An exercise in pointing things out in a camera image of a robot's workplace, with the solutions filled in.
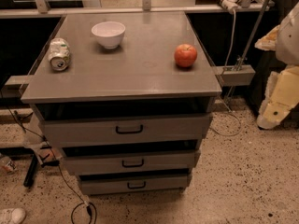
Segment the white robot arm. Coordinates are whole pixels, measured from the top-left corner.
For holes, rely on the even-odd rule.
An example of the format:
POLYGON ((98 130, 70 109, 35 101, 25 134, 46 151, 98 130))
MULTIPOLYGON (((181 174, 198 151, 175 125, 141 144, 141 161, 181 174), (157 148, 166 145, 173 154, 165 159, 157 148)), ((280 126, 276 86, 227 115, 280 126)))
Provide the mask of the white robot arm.
POLYGON ((259 108, 257 125, 273 129, 299 104, 299 3, 255 47, 274 51, 276 58, 286 64, 280 73, 270 74, 259 108))

